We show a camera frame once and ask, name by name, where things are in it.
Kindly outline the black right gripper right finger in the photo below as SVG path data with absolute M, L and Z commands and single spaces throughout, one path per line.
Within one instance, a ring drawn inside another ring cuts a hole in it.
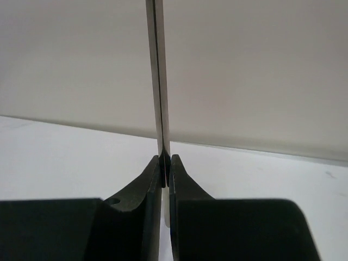
M 204 191 L 179 155 L 171 158 L 174 260 L 319 260 L 307 220 L 285 199 L 223 199 Z

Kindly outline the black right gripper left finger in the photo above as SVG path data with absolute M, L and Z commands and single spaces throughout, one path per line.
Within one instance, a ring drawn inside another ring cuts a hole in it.
M 161 173 L 154 156 L 106 200 L 1 202 L 1 260 L 157 260 Z

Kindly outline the silver metal chopstick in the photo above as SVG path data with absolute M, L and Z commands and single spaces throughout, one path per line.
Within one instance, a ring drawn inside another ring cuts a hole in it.
M 169 183 L 171 157 L 163 1 L 146 1 L 146 15 L 161 184 L 165 188 Z

